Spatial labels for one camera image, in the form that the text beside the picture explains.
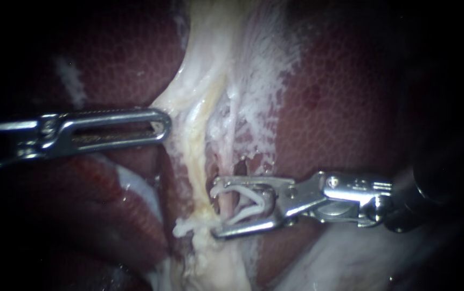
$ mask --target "metal jaw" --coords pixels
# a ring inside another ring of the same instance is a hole
[[[111,126],[121,128],[109,130]],[[150,108],[54,113],[0,122],[0,167],[24,160],[160,144],[170,131],[169,116]]]
[[[317,172],[296,183],[277,177],[221,176],[214,184],[242,185],[273,199],[275,206],[266,216],[214,228],[216,238],[226,239],[256,234],[293,225],[298,216],[309,216],[322,223],[356,222],[358,227],[379,224],[388,209],[391,183],[338,172]]]

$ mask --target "white membrane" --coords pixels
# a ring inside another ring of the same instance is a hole
[[[245,218],[261,214],[266,209],[266,202],[259,194],[257,194],[250,188],[241,185],[230,185],[224,188],[222,183],[220,183],[210,190],[210,196],[212,198],[216,198],[218,195],[223,195],[227,193],[231,194],[231,191],[236,191],[241,195],[241,197],[247,197],[248,199],[253,201],[255,205],[251,205],[241,209],[239,213],[237,213],[234,217],[226,221],[227,224],[236,224],[237,222]]]
[[[74,108],[76,110],[82,109],[87,98],[85,85],[79,79],[82,73],[76,68],[73,61],[69,61],[65,57],[55,58],[54,63],[56,65],[56,74],[70,95]]]
[[[173,286],[184,285],[185,290],[248,291],[252,278],[246,275],[239,243],[215,241],[209,231],[221,219],[206,190],[205,155],[210,147],[221,175],[232,174],[240,159],[237,153],[260,155],[255,174],[273,170],[278,112],[286,90],[282,76],[292,74],[300,48],[282,35],[284,1],[194,0],[186,6],[190,33],[185,57],[174,80],[152,104],[173,120],[164,145],[178,181],[177,194],[191,198],[194,205],[173,230],[177,237],[192,231],[193,253],[183,262],[172,260],[171,269],[183,269],[183,276],[171,279],[180,280]],[[238,218],[264,210],[256,193],[236,190],[257,201]],[[230,197],[220,196],[221,209],[230,203]]]

